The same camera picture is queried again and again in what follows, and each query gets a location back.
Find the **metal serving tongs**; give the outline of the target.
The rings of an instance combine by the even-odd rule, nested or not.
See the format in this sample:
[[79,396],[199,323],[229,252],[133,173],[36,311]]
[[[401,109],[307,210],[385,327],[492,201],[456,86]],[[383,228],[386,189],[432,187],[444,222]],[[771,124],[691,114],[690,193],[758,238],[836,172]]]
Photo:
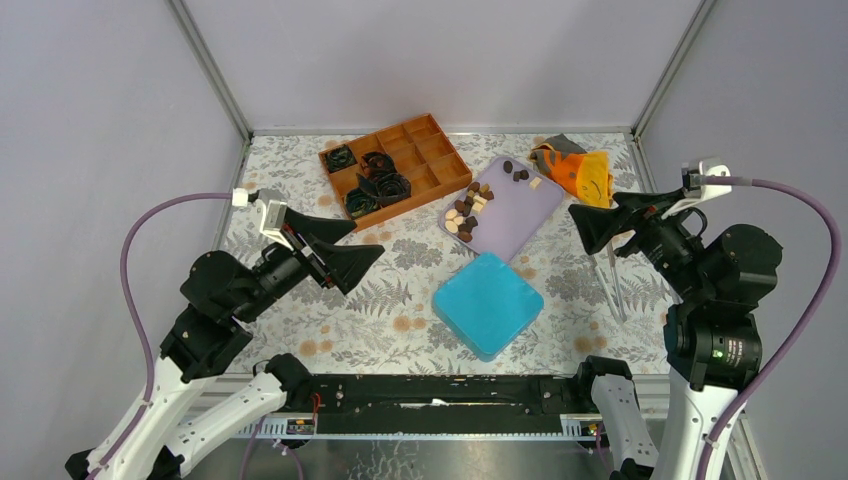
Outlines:
[[627,322],[627,314],[623,302],[622,288],[616,266],[616,257],[611,244],[606,246],[606,259],[608,270],[605,271],[600,263],[598,255],[589,257],[593,272],[599,282],[603,296],[612,313],[614,320],[619,324]]

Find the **teal box lid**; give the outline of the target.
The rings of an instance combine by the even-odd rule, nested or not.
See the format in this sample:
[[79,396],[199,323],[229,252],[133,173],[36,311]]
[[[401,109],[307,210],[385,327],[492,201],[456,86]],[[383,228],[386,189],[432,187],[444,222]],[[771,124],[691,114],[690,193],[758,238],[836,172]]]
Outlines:
[[537,319],[544,299],[508,264],[487,252],[439,287],[432,306],[477,359],[491,362]]

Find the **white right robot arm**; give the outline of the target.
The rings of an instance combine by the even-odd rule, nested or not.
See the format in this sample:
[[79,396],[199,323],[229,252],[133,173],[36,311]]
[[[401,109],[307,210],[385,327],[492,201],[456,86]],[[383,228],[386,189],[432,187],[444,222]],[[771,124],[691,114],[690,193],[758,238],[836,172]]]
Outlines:
[[674,211],[683,197],[621,192],[612,209],[569,207],[588,254],[627,234],[615,255],[644,255],[678,297],[663,329],[670,367],[664,444],[651,443],[626,362],[590,355],[578,368],[573,396],[583,410],[601,414],[614,479],[697,477],[703,452],[723,454],[737,417],[730,404],[760,370],[753,312],[776,287],[781,245],[749,224],[704,243],[686,229],[686,213]]

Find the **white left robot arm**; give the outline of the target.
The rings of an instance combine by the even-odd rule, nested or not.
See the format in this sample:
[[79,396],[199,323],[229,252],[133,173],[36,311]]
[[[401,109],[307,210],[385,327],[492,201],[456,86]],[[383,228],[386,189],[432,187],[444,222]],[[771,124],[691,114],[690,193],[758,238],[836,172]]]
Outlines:
[[68,458],[70,477],[179,479],[252,421],[281,408],[304,407],[311,374],[294,355],[278,354],[249,386],[192,424],[180,423],[251,342],[245,324],[308,278],[342,294],[358,285],[385,249],[340,244],[354,228],[351,220],[285,209],[272,222],[274,242],[254,266],[221,250],[198,257],[180,288],[188,305],[160,345],[151,384],[100,446]]

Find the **orange grey cloth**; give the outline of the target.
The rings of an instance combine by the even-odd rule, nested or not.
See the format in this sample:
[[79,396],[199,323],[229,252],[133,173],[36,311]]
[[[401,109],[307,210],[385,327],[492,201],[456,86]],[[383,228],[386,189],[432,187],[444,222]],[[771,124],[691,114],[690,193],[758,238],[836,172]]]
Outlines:
[[609,209],[613,176],[608,153],[587,151],[564,134],[544,139],[528,159],[536,169],[583,204]]

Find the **rolled dark green tie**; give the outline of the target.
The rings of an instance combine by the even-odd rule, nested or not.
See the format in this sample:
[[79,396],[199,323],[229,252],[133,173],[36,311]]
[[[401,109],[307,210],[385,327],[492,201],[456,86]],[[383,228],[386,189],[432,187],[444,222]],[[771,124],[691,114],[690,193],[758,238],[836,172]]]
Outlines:
[[360,188],[354,188],[344,196],[344,206],[351,219],[358,219],[378,211],[381,206],[372,196]]

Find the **rolled dark floral tie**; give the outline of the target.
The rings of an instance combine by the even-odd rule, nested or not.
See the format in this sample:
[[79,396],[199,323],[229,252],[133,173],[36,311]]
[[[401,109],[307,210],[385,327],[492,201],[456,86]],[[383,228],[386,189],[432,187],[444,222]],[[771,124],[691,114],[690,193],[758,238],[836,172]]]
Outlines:
[[324,165],[329,173],[335,173],[351,167],[357,159],[348,145],[336,147],[323,155]]

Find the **rolled dark patterned tie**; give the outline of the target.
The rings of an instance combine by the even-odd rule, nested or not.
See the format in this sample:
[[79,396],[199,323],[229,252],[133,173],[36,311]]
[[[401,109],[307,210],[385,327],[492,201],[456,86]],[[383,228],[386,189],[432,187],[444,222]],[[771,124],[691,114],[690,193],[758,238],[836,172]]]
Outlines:
[[357,175],[358,188],[379,205],[387,206],[412,195],[411,183],[399,173],[383,173],[366,178]]

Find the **wooden compartment tray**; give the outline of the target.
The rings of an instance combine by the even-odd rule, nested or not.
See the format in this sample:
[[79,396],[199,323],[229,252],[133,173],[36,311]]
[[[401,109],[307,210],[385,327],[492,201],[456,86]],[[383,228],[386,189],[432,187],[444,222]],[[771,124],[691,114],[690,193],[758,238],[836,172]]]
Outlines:
[[457,192],[472,178],[429,113],[327,147],[319,159],[358,231]]

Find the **lavender plastic tray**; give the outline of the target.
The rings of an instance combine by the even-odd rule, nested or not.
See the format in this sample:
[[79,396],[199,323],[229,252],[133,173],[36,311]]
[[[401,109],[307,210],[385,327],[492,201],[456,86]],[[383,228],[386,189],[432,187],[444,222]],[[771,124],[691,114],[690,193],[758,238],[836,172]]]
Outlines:
[[492,253],[505,263],[520,253],[565,197],[558,184],[507,156],[494,157],[475,181],[489,185],[494,199],[474,215],[478,225],[471,240],[459,244],[478,254]]

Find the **pile of assorted chocolates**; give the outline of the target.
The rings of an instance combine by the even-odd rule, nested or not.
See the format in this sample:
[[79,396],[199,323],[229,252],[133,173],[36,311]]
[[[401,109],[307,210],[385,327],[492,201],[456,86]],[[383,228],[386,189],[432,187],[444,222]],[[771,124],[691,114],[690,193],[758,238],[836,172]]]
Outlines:
[[[526,183],[531,189],[537,189],[541,178],[532,175],[531,171],[513,160],[502,160],[500,163],[506,178],[514,183]],[[471,182],[463,196],[455,200],[452,206],[443,214],[442,226],[463,243],[473,240],[473,231],[479,226],[478,217],[486,206],[495,199],[492,184],[483,181]]]

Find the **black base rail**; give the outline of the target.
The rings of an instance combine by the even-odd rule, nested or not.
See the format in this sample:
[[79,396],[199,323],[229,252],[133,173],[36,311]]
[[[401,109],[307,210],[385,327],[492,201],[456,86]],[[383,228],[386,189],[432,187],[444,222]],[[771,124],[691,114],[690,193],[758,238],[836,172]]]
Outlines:
[[596,378],[611,369],[582,363],[554,375],[315,374],[282,407],[337,436],[579,436],[565,421],[597,418]]

